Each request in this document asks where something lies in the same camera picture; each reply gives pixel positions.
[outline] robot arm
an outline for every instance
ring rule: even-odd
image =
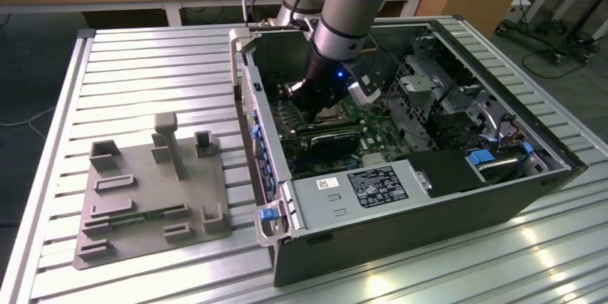
[[[365,75],[354,75],[349,65],[359,57],[375,17],[386,0],[303,0],[295,8],[295,0],[283,0],[279,23],[315,14],[323,5],[322,19],[317,26],[310,65],[305,80],[291,90],[293,100],[310,117],[335,105],[349,93],[361,104],[379,96],[378,88],[362,87]]]

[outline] side panel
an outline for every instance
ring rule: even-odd
[[[275,286],[290,285],[499,224],[569,183],[574,175],[573,171],[565,171],[309,239],[287,241],[279,246],[275,258]]]

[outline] white box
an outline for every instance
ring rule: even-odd
[[[518,23],[525,17],[525,13],[529,11],[531,5],[533,3],[529,0],[514,0],[510,10],[505,15],[505,19]]]

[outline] gray floor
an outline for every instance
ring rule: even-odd
[[[590,1],[582,0],[581,3],[589,4]],[[547,6],[551,8],[557,3],[558,0],[550,0]],[[574,8],[566,21],[573,23],[582,11]],[[273,9],[261,13],[261,17],[271,15]],[[241,10],[229,9],[221,13],[221,9],[207,9],[185,16],[187,24],[237,23]],[[594,32],[607,18],[608,2],[605,2],[586,29]],[[0,122],[25,120],[55,105],[77,32],[82,28],[87,28],[82,14],[15,15],[10,24],[0,28]],[[525,37],[495,37],[493,42],[517,62],[529,53],[545,48]],[[535,79],[593,131],[608,140],[608,101],[605,100],[608,95],[608,40],[601,42],[601,46],[605,47],[603,57],[595,58],[567,77],[559,80]],[[557,67],[543,56],[531,58],[529,64],[547,76],[561,75],[579,66],[577,62],[567,61]],[[51,116],[50,113],[35,121],[43,133],[49,131]],[[5,275],[15,226],[22,219],[42,148],[42,138],[27,126],[0,128],[0,277]]]

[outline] motherboard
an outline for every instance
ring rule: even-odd
[[[313,122],[287,99],[273,102],[271,111],[294,179],[391,162],[410,153],[387,99],[362,108],[346,98]]]

